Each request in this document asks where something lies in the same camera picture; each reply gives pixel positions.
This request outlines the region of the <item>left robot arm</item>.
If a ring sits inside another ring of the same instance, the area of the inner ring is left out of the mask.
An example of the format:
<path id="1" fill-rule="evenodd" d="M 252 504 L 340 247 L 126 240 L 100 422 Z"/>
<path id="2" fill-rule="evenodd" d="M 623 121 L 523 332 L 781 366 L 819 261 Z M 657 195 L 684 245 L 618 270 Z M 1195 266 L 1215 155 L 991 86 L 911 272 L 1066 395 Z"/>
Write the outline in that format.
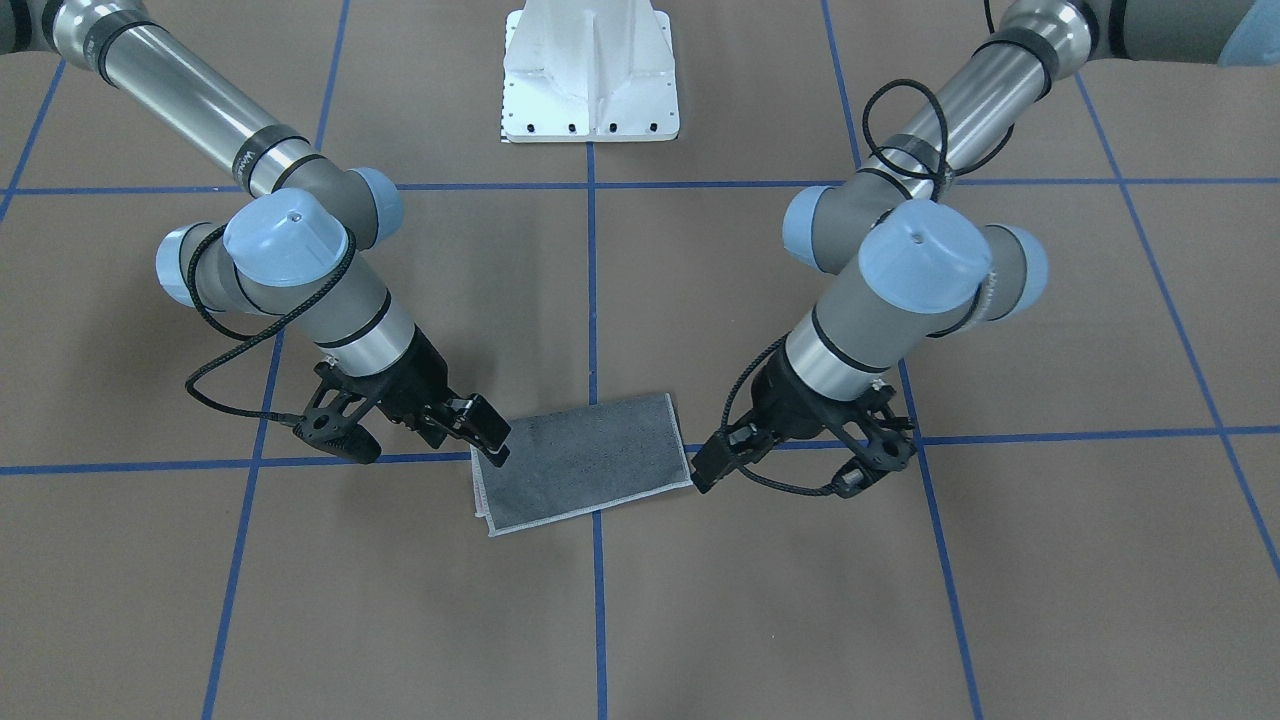
<path id="1" fill-rule="evenodd" d="M 797 193 L 788 252 L 835 279 L 808 314 L 739 378 L 751 407 L 723 416 L 691 461 L 703 493 L 732 471 L 792 495 L 850 498 L 916 454 L 914 420 L 891 407 L 884 374 L 913 347 L 1023 311 L 1043 293 L 1041 242 L 975 225 L 942 204 L 988 163 L 1018 118 L 1088 61 L 1217 67 L 1277 63 L 1275 1 L 1015 1 L 896 135 L 865 135 L 870 156 L 845 184 Z"/>

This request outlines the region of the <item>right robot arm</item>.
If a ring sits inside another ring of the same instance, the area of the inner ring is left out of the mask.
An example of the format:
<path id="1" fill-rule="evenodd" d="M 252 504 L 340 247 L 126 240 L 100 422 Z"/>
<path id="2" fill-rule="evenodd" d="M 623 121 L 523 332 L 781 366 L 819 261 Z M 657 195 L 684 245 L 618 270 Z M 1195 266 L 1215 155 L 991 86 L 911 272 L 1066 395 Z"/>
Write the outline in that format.
<path id="1" fill-rule="evenodd" d="M 390 238 L 404 209 L 379 170 L 344 170 L 279 122 L 148 14 L 141 1 L 5 1 L 3 53 L 44 51 L 133 97 L 250 196 L 227 223 L 170 232 L 156 252 L 160 286 L 192 307 L 232 350 L 186 380 L 197 402 L 291 429 L 352 462 L 381 452 L 370 411 L 436 448 L 456 438 L 500 466 L 509 424 L 481 396 L 456 393 L 444 357 L 364 251 Z M 198 383 L 230 360 L 296 328 L 324 359 L 306 407 L 234 407 Z"/>

